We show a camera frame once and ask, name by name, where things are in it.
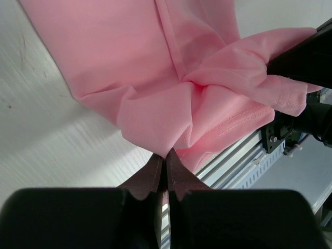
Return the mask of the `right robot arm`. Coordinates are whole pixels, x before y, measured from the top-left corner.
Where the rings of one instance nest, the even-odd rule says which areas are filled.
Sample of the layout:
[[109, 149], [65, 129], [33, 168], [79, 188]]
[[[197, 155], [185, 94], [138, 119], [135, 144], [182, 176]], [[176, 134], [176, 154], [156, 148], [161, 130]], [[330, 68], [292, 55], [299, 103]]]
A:
[[[331, 89], [331, 20], [316, 30], [316, 34], [270, 61], [267, 73]], [[276, 112], [274, 121], [262, 128], [263, 146], [268, 152], [272, 142], [283, 141], [295, 131], [313, 135], [331, 147], [331, 105], [320, 102], [319, 91], [309, 95], [306, 102], [298, 117]]]

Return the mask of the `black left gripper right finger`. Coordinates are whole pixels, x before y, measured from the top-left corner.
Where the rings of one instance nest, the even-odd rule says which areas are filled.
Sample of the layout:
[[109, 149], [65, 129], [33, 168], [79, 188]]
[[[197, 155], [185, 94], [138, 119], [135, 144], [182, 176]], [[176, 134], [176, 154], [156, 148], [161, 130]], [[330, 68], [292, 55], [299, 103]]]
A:
[[214, 190], [165, 159], [171, 248], [326, 248], [312, 209], [287, 189]]

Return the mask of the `pink t-shirt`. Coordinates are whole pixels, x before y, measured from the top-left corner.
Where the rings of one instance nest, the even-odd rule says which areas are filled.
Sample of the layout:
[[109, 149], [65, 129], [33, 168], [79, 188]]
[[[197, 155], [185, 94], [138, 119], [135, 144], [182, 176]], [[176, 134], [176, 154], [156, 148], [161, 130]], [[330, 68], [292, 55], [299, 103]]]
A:
[[267, 74], [315, 34], [241, 38], [233, 1], [22, 1], [72, 96], [129, 142], [195, 171], [274, 119], [299, 116], [318, 86]]

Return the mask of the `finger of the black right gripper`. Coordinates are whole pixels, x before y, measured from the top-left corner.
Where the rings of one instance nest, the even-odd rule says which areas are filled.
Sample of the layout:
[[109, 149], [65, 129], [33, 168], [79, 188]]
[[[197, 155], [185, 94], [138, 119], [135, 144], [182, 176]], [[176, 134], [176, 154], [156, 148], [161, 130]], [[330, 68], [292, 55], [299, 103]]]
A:
[[331, 19], [317, 33], [271, 60], [268, 75], [331, 88]]

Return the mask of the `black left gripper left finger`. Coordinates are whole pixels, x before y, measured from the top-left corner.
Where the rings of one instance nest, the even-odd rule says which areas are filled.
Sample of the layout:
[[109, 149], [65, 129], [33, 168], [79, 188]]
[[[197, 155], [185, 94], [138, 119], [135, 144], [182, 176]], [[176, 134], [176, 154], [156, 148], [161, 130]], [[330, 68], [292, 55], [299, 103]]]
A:
[[1, 209], [1, 248], [160, 248], [163, 158], [116, 188], [25, 188]]

